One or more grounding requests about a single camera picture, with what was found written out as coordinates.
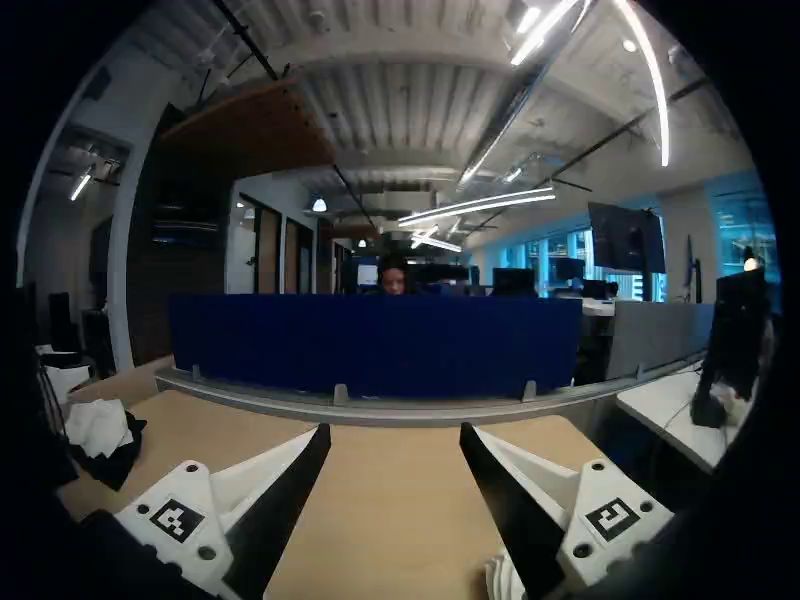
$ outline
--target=wooden desk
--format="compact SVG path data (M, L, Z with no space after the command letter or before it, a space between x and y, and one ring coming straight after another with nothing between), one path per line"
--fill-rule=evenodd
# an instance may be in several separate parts
M141 457L119 492L85 474L64 486L61 498L77 518L120 510L183 460L216 471L313 426L174 391L131 412L148 421ZM601 456L559 416L484 429L573 469ZM502 542L458 436L458 428L331 427L330 453L270 597L485 598L483 564Z

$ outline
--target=ceiling duct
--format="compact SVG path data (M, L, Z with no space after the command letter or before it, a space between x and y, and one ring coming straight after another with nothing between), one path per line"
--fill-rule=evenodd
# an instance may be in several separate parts
M530 66L518 76L517 83L511 86L512 91L508 101L502 104L495 112L495 116L486 128L480 142L472 151L467 165L461 172L461 177L458 181L460 187L465 186L481 168L491 151L519 116L534 90L542 82L547 70L555 62L558 54L567 45L578 26L585 22L584 17L588 10L594 6L594 0L561 0L560 4L563 5L565 2L570 3L572 6L546 32L540 47L533 50L533 56L528 59L531 63Z

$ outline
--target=white cloth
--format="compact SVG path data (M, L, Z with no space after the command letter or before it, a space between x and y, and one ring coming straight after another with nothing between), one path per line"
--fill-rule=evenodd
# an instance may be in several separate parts
M74 404L65 427L70 444L83 448L89 458L111 456L114 450L133 441L120 400Z
M508 550L503 548L485 565L486 591L490 600L521 600L525 593L522 580L511 562Z

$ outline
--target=desk surface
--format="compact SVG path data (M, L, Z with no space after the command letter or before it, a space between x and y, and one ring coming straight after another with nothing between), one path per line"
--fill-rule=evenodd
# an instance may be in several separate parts
M726 426L723 431L692 423L690 405L700 381L694 369L700 364L622 392L617 403L698 467L711 472L739 428Z
M594 298L583 298L583 314L590 317L613 317L614 302L608 300L595 300Z
M312 424L167 391L131 409L148 421L119 492L85 473L59 495L76 518L118 511L186 459L217 471ZM601 456L569 421L485 426L572 469ZM502 542L458 446L458 428L332 426L325 466L268 591L300 598L485 598L483 564Z

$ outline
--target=wooden wall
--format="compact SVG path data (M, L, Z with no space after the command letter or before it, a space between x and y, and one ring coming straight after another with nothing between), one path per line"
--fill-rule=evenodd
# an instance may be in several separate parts
M175 111L167 107L159 130L175 122ZM152 241L153 209L161 186L169 181L191 182L204 194L218 198L219 231L212 246L197 248ZM136 190L128 238L128 330L135 365L172 352L168 316L172 294L224 293L225 236L232 184L230 178L198 169L158 144L150 147Z
M317 293L332 294L331 278L333 277L333 225L326 219L320 219L317 225Z

